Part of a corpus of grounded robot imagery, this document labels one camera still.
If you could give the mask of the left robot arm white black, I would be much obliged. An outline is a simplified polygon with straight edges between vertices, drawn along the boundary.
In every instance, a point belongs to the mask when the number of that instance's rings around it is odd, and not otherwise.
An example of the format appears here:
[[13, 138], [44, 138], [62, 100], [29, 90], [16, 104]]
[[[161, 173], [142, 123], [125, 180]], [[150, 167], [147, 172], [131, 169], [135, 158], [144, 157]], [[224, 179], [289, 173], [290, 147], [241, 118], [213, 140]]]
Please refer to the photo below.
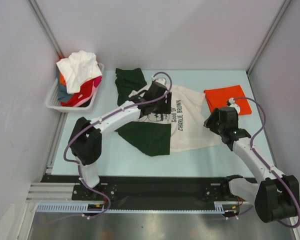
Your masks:
[[67, 162], [77, 164], [83, 194], [90, 200], [100, 196], [97, 160], [102, 153], [102, 141], [120, 127], [159, 110], [169, 110], [167, 99], [171, 97], [172, 85], [164, 78], [152, 81], [149, 89], [131, 96], [115, 110], [98, 118], [79, 118], [72, 130], [63, 154]]

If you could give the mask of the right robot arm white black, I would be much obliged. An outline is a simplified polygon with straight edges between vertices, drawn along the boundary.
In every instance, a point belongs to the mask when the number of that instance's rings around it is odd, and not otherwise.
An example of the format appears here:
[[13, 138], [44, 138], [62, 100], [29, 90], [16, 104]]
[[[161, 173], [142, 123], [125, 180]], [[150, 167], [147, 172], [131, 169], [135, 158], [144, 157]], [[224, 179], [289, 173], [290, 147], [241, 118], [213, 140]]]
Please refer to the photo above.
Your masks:
[[225, 200], [241, 197], [254, 206], [264, 223], [293, 217], [300, 220], [298, 180], [262, 159], [251, 143], [251, 135], [239, 128], [239, 115], [234, 107], [215, 108], [204, 122], [204, 127], [221, 137], [222, 142], [245, 163], [256, 180], [256, 183], [251, 183], [240, 175], [227, 177], [227, 184], [220, 188]]

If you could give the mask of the cream and green t shirt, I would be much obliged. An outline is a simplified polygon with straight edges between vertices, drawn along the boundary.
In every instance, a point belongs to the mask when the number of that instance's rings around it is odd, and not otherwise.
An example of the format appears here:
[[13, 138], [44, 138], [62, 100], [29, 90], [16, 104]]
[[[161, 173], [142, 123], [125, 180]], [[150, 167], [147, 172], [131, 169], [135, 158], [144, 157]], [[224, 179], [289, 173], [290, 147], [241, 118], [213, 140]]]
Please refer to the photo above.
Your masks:
[[219, 137], [204, 127], [205, 94], [173, 84], [171, 112], [151, 113], [116, 130], [143, 154], [155, 157], [214, 147]]

